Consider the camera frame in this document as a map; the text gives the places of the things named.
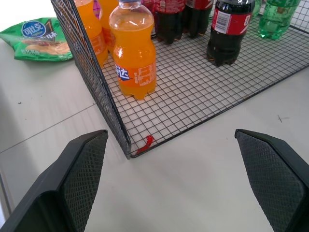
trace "orange liquid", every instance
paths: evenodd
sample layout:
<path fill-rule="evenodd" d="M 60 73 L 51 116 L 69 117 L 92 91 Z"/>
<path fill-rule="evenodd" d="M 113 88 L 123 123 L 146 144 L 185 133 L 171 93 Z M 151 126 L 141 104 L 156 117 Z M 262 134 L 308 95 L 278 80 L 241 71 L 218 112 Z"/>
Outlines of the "orange liquid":
<path fill-rule="evenodd" d="M 74 0 L 74 2 L 98 59 L 98 63 L 102 68 L 104 61 L 107 59 L 108 52 L 100 21 L 93 13 L 93 0 Z"/>
<path fill-rule="evenodd" d="M 122 14 L 116 25 L 116 27 L 112 27 L 112 32 L 116 37 L 113 52 L 115 63 L 130 69 L 139 69 L 153 64 L 155 62 L 155 46 L 150 38 L 154 27 L 152 15 L 138 12 Z M 156 78 L 152 82 L 138 87 L 128 86 L 119 79 L 119 86 L 124 95 L 133 95 L 137 100 L 143 100 L 147 93 L 155 90 Z"/>
<path fill-rule="evenodd" d="M 115 46 L 115 41 L 108 21 L 111 12 L 118 6 L 118 0 L 99 0 L 99 3 L 102 8 L 102 14 L 100 15 L 100 23 L 104 30 L 105 43 L 109 52 L 112 53 Z"/>

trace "coca-cola bottle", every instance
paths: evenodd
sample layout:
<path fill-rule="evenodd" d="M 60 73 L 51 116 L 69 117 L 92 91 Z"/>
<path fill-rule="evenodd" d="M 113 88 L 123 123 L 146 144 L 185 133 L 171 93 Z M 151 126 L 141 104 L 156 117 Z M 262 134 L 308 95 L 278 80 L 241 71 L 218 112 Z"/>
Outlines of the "coca-cola bottle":
<path fill-rule="evenodd" d="M 206 33 L 213 0 L 187 0 L 183 11 L 183 32 L 194 38 Z"/>
<path fill-rule="evenodd" d="M 254 10 L 254 0 L 218 0 L 207 47 L 207 59 L 217 66 L 233 64 L 247 32 Z"/>
<path fill-rule="evenodd" d="M 185 0 L 156 0 L 155 33 L 159 41 L 172 44 L 183 35 L 183 9 Z"/>

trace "orange soda bottle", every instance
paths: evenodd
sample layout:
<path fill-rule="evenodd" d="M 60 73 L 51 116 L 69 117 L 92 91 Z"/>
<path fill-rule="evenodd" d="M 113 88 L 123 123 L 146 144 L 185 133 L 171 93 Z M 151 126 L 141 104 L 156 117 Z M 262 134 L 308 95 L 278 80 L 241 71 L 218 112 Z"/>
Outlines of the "orange soda bottle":
<path fill-rule="evenodd" d="M 102 26 L 105 43 L 110 53 L 113 52 L 115 46 L 115 36 L 111 31 L 108 20 L 111 12 L 118 6 L 118 0 L 98 0 L 101 6 L 100 23 Z"/>
<path fill-rule="evenodd" d="M 102 68 L 104 61 L 107 59 L 108 52 L 102 26 L 93 13 L 93 0 L 74 0 L 74 2 L 98 59 L 98 63 Z"/>
<path fill-rule="evenodd" d="M 120 89 L 143 100 L 156 85 L 155 46 L 150 38 L 154 17 L 140 0 L 119 0 L 109 22 L 116 37 L 113 58 Z"/>

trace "wire mesh basket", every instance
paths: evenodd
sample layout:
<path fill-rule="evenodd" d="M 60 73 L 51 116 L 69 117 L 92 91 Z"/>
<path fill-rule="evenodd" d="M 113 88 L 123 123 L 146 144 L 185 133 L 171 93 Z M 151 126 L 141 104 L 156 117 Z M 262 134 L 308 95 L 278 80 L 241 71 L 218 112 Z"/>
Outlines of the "wire mesh basket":
<path fill-rule="evenodd" d="M 157 88 L 143 101 L 122 95 L 111 56 L 100 69 L 73 0 L 51 0 L 76 65 L 126 157 L 135 158 L 309 66 L 309 0 L 278 41 L 258 36 L 254 18 L 238 60 L 206 60 L 206 35 L 172 45 L 154 40 Z"/>

